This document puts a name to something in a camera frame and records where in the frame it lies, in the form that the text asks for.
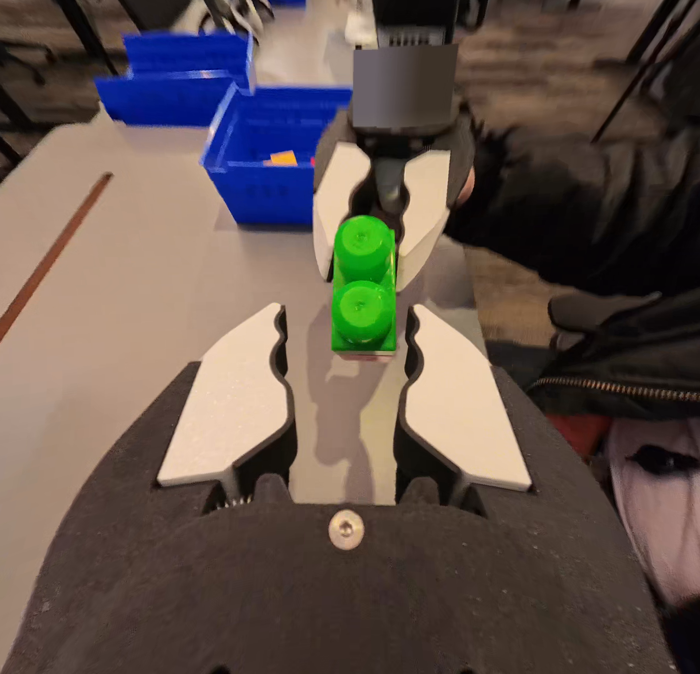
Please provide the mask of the green mega block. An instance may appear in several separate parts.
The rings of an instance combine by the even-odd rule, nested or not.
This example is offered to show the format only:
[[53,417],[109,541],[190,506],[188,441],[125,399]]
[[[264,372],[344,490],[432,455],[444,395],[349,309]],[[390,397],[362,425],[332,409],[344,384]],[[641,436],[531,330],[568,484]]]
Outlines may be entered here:
[[396,235],[370,215],[340,225],[333,252],[333,351],[397,348]]

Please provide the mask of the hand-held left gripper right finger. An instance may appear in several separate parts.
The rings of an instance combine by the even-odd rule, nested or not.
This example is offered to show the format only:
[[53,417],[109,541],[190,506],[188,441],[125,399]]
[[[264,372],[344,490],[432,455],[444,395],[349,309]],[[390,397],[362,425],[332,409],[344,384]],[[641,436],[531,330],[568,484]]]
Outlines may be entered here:
[[532,480],[486,356],[423,304],[409,309],[405,338],[394,433],[401,482],[431,477],[441,494],[471,485],[527,492]]

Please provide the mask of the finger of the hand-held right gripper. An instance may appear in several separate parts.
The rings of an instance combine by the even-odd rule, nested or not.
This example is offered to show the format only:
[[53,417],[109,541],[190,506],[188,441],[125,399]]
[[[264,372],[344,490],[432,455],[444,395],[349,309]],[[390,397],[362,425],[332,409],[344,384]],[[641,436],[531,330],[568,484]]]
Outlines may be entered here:
[[397,293],[419,275],[447,222],[450,157],[450,151],[429,150],[405,165],[408,202],[401,215],[403,233],[398,246]]
[[312,241],[321,278],[332,280],[336,233],[351,212],[351,201],[369,177],[370,158],[355,144],[338,143],[315,190],[312,208]]

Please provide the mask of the idle black gripper tool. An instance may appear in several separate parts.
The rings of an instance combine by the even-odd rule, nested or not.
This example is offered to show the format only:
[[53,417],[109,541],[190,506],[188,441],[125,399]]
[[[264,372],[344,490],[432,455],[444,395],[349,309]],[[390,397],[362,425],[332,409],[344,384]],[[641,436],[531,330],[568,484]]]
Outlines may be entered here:
[[241,39],[251,39],[259,46],[265,21],[275,19],[269,0],[197,0],[204,8],[199,17],[198,34],[227,32]]

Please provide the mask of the person's white garment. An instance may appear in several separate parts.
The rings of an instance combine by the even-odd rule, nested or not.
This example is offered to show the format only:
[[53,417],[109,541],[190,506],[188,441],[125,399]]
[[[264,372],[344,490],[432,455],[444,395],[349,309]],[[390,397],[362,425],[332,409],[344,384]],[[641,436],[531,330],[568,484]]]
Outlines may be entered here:
[[606,441],[617,512],[645,576],[673,607],[699,599],[699,419],[618,419]]

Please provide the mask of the black office chair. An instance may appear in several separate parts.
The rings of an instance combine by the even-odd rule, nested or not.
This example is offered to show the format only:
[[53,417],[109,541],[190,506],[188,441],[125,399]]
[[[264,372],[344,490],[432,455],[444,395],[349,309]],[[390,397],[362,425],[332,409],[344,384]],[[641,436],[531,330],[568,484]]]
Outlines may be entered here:
[[[125,62],[119,58],[124,51],[122,33],[136,30],[131,20],[117,0],[81,1],[118,71],[123,71]],[[31,72],[15,63],[1,66],[3,88],[34,122],[86,123],[100,111],[94,77],[109,72],[84,56],[80,40],[52,0],[1,0],[1,39],[39,43],[56,55],[56,63],[50,64],[40,50],[16,50],[17,57],[39,70],[46,79],[44,85],[36,84]],[[21,132],[1,113],[1,136],[20,155],[29,153],[50,129]]]

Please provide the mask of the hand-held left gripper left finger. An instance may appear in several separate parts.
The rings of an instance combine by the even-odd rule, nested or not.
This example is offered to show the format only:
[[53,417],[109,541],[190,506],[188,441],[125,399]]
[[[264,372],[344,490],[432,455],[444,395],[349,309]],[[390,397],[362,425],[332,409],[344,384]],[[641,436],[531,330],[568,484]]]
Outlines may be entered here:
[[288,474],[297,452],[286,312],[273,302],[202,357],[158,471],[160,486],[248,488]]

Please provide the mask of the person's right hand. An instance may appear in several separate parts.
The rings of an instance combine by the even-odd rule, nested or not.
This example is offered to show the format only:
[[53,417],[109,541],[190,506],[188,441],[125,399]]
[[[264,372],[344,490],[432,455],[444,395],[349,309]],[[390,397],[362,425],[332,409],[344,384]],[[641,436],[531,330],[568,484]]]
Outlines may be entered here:
[[472,165],[470,168],[470,171],[468,173],[468,176],[465,179],[465,182],[464,182],[462,188],[460,189],[459,194],[457,195],[457,197],[455,198],[455,200],[451,206],[452,210],[458,209],[459,207],[461,207],[462,205],[464,205],[464,203],[466,203],[468,201],[468,199],[472,195],[473,190],[475,188],[475,182],[476,182],[476,171],[475,171],[475,167]]

